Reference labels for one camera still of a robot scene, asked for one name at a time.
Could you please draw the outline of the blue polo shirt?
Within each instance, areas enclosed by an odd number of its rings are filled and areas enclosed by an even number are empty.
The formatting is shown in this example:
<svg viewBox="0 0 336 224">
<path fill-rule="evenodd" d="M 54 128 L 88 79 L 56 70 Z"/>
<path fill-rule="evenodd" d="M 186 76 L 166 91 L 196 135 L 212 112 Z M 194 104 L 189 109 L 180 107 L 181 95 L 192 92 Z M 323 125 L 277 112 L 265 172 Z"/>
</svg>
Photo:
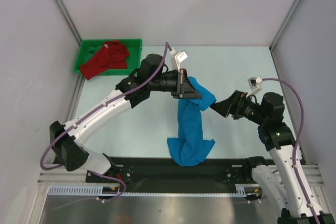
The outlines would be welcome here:
<svg viewBox="0 0 336 224">
<path fill-rule="evenodd" d="M 209 109 L 216 98 L 196 78 L 189 77 L 189 81 L 202 98 L 178 101 L 178 137 L 167 139 L 172 160 L 182 167 L 197 166 L 205 161 L 215 144 L 214 140 L 203 138 L 202 112 Z"/>
</svg>

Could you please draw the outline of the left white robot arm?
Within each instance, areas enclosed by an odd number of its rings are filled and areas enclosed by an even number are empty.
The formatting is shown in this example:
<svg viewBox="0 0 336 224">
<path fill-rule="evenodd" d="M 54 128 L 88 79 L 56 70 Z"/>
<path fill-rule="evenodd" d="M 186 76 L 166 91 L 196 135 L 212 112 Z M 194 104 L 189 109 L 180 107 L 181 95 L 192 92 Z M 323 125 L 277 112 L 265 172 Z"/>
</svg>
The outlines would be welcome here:
<svg viewBox="0 0 336 224">
<path fill-rule="evenodd" d="M 172 56 L 172 70 L 163 57 L 149 54 L 140 67 L 121 80 L 103 101 L 85 114 L 61 124 L 58 121 L 49 127 L 51 149 L 61 166 L 72 172 L 79 168 L 95 172 L 105 182 L 115 178 L 116 169 L 104 155 L 85 147 L 85 143 L 110 119 L 134 108 L 150 97 L 152 91 L 169 92 L 176 99 L 200 99 L 188 79 L 187 71 L 180 64 L 188 57 L 185 51 Z"/>
</svg>

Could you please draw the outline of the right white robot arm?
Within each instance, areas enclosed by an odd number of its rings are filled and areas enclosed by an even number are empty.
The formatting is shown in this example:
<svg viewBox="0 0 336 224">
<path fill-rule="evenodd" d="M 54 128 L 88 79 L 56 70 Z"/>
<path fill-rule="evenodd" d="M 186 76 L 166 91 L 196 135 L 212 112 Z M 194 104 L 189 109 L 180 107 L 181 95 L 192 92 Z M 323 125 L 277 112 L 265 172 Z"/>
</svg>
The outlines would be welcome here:
<svg viewBox="0 0 336 224">
<path fill-rule="evenodd" d="M 245 92 L 235 91 L 228 99 L 215 102 L 211 109 L 223 117 L 246 118 L 258 125 L 258 136 L 271 156 L 279 174 L 276 178 L 261 156 L 246 158 L 243 179 L 256 182 L 278 211 L 278 223 L 335 223 L 324 212 L 310 189 L 300 161 L 296 141 L 283 122 L 284 99 L 274 92 L 255 103 Z"/>
</svg>

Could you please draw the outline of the red t shirt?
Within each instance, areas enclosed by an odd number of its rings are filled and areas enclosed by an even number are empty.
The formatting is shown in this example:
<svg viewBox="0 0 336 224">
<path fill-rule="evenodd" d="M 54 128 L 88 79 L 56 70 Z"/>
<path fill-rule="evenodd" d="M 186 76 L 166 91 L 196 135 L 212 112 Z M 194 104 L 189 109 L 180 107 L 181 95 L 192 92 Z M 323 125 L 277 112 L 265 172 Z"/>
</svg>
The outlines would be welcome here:
<svg viewBox="0 0 336 224">
<path fill-rule="evenodd" d="M 80 73 L 87 79 L 98 76 L 110 69 L 126 69 L 128 48 L 120 41 L 106 41 L 86 63 L 79 66 Z"/>
</svg>

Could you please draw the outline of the green plastic bin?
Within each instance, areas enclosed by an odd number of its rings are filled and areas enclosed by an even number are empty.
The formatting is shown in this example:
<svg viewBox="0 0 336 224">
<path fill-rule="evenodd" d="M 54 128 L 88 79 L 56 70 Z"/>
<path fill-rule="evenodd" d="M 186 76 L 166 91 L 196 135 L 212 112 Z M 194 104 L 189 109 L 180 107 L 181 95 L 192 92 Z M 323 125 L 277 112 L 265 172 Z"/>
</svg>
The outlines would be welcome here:
<svg viewBox="0 0 336 224">
<path fill-rule="evenodd" d="M 99 76 L 125 76 L 139 67 L 142 51 L 141 39 L 91 39 L 82 41 L 73 67 L 73 71 L 82 75 L 79 71 L 79 66 L 90 60 L 104 42 L 114 40 L 122 42 L 128 48 L 130 52 L 130 56 L 126 60 L 128 67 L 126 69 L 110 69 L 99 74 Z"/>
</svg>

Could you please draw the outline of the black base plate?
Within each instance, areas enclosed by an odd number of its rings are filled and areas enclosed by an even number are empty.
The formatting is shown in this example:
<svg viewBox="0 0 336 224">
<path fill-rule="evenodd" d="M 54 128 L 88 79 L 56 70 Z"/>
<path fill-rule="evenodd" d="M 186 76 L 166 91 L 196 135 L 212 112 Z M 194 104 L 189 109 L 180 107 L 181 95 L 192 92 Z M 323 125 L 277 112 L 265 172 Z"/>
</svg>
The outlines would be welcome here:
<svg viewBox="0 0 336 224">
<path fill-rule="evenodd" d="M 105 178 L 87 172 L 87 183 L 121 178 L 128 193 L 221 194 L 236 192 L 237 184 L 252 184 L 252 164 L 273 165 L 270 159 L 206 159 L 197 166 L 178 166 L 170 158 L 111 157 Z"/>
</svg>

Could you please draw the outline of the front aluminium rail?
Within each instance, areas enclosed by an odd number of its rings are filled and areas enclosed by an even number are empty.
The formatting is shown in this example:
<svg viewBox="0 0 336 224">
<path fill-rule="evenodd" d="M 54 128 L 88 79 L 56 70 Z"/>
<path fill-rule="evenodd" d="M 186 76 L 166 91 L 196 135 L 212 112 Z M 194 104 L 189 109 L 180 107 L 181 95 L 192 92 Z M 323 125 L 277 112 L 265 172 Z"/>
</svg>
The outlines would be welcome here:
<svg viewBox="0 0 336 224">
<path fill-rule="evenodd" d="M 319 168 L 317 165 L 303 165 L 303 171 L 311 186 L 324 186 Z M 73 172 L 68 172 L 64 167 L 56 169 L 42 170 L 38 185 L 86 185 L 87 170 L 80 168 Z"/>
</svg>

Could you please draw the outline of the right aluminium frame post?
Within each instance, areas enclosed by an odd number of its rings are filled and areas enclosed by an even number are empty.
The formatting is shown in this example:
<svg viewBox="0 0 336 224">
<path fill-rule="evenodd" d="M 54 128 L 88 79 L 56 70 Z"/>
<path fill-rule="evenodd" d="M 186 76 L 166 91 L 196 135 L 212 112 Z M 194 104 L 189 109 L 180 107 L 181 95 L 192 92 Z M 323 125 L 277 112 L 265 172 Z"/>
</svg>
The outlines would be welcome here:
<svg viewBox="0 0 336 224">
<path fill-rule="evenodd" d="M 280 42 L 282 36 L 284 35 L 287 27 L 289 26 L 289 24 L 291 23 L 292 19 L 294 18 L 296 12 L 298 11 L 301 2 L 303 0 L 293 0 L 289 10 L 287 11 L 284 20 L 282 21 L 279 29 L 276 32 L 276 35 L 274 36 L 270 46 L 269 46 L 269 50 L 271 53 L 273 53 L 273 51 L 275 50 L 276 46 L 278 45 L 278 43 Z"/>
</svg>

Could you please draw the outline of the aluminium frame post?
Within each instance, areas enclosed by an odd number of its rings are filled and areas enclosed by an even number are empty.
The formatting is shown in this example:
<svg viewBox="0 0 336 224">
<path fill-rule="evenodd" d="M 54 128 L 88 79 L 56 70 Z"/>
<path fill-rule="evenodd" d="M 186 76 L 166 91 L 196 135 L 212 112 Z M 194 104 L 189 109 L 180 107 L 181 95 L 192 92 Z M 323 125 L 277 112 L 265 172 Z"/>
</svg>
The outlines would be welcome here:
<svg viewBox="0 0 336 224">
<path fill-rule="evenodd" d="M 68 12 L 68 9 L 66 5 L 64 4 L 63 0 L 53 0 L 54 4 L 56 5 L 57 9 L 59 10 L 61 16 L 63 17 L 67 27 L 69 28 L 71 34 L 73 35 L 76 43 L 80 46 L 82 42 L 82 38 L 78 32 L 78 29 L 76 28 L 76 25 L 71 18 L 70 13 Z"/>
<path fill-rule="evenodd" d="M 292 19 L 294 18 L 296 12 L 298 11 L 301 2 L 303 0 L 293 0 L 289 10 L 287 11 L 284 20 L 282 21 L 279 29 L 276 32 L 276 35 L 274 36 L 270 46 L 269 46 L 269 50 L 271 53 L 273 53 L 273 51 L 275 50 L 276 46 L 278 45 L 278 43 L 280 42 L 282 36 L 284 35 L 287 27 L 289 26 L 289 24 L 291 23 Z"/>
</svg>

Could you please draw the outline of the left aluminium frame post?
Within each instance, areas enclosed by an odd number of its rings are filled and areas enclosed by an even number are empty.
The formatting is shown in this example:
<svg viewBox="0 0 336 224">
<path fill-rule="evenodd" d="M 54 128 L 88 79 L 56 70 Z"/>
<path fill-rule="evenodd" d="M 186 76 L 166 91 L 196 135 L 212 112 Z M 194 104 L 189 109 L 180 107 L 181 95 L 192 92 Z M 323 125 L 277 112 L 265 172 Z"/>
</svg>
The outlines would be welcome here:
<svg viewBox="0 0 336 224">
<path fill-rule="evenodd" d="M 70 13 L 68 12 L 68 9 L 66 5 L 64 4 L 63 0 L 53 0 L 54 4 L 56 5 L 57 9 L 59 10 L 61 16 L 63 17 L 67 27 L 69 28 L 71 34 L 73 35 L 76 43 L 80 46 L 82 42 L 82 38 L 78 32 L 78 29 L 76 28 L 76 25 L 71 18 Z"/>
</svg>

